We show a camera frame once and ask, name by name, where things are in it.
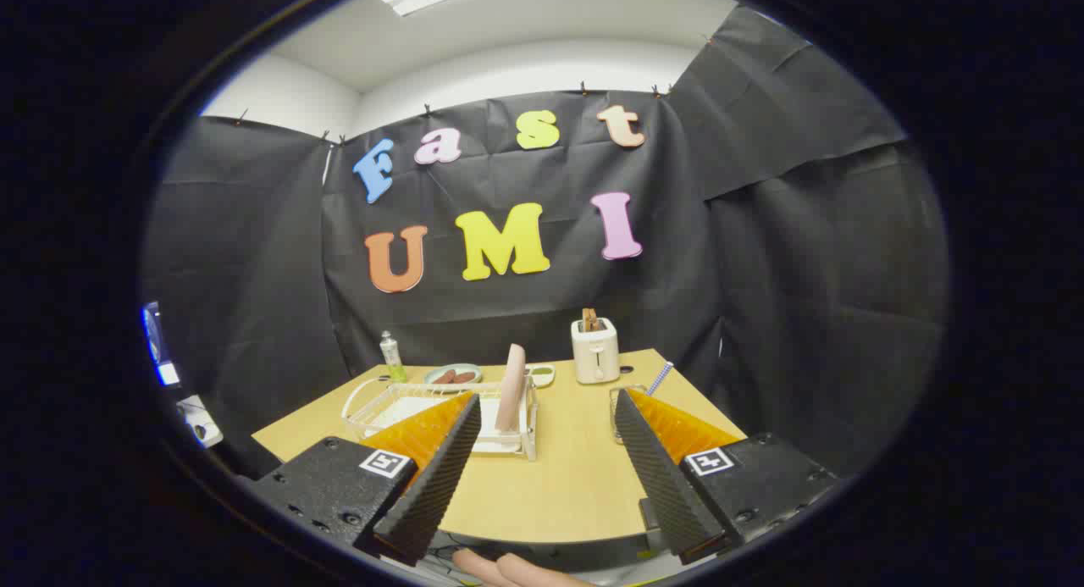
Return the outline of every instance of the white toaster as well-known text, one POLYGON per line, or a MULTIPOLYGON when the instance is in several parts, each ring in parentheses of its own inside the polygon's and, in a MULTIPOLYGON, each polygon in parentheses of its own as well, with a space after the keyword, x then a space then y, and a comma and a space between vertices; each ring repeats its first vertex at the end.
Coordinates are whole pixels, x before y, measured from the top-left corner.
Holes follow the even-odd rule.
POLYGON ((583 321, 572 321, 572 360, 581 383, 612 382, 621 375, 618 363, 617 329, 599 317, 601 331, 584 331, 583 321))

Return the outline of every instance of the dish rack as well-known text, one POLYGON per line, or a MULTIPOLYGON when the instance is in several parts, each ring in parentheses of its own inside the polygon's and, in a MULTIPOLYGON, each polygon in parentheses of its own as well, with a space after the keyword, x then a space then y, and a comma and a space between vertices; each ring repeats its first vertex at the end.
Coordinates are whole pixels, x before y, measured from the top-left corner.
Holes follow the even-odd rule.
POLYGON ((535 430, 538 426, 538 393, 535 393, 534 382, 530 376, 524 387, 524 394, 519 397, 518 430, 500 432, 494 428, 496 421, 496 410, 501 402, 500 383, 390 383, 376 399, 369 401, 365 405, 350 414, 350 403, 364 387, 376 379, 367 379, 359 383, 357 389, 351 391, 343 405, 341 418, 347 429, 359 441, 373 436, 396 421, 405 420, 414 414, 430 408, 430 406, 443 403, 457 394, 476 393, 480 402, 481 429, 475 440, 473 453, 500 453, 500 455, 527 456, 527 460, 534 461, 535 453, 535 430))

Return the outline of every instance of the human finger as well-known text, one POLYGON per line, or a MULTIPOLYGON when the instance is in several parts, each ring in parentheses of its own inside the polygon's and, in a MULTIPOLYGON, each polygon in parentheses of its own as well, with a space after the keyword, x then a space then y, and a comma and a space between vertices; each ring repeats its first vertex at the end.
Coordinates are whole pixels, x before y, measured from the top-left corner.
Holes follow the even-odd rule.
POLYGON ((539 568, 514 553, 501 556, 496 569, 501 576, 521 587, 595 587, 563 572, 539 568))
POLYGON ((492 587, 520 587, 501 575, 496 564, 472 551, 460 549, 452 553, 452 563, 463 572, 478 577, 479 581, 492 587))

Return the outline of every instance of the ceiling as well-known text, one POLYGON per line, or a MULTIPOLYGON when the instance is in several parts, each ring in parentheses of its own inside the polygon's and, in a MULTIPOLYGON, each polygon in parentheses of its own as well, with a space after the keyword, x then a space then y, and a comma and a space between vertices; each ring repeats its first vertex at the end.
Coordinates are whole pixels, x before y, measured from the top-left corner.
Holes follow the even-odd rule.
POLYGON ((519 42, 615 38, 699 49, 733 0, 450 0, 400 17, 348 0, 271 50, 360 92, 431 64, 519 42))

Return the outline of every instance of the bottle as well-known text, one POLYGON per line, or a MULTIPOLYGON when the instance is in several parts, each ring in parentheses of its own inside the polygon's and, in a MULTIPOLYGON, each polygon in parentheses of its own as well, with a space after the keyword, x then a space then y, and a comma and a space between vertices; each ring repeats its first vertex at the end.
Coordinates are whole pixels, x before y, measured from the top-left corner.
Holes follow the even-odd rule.
POLYGON ((399 358, 399 341, 391 339, 390 331, 380 332, 380 352, 384 352, 384 362, 388 364, 388 375, 391 381, 402 383, 406 381, 406 370, 403 368, 402 358, 399 358))

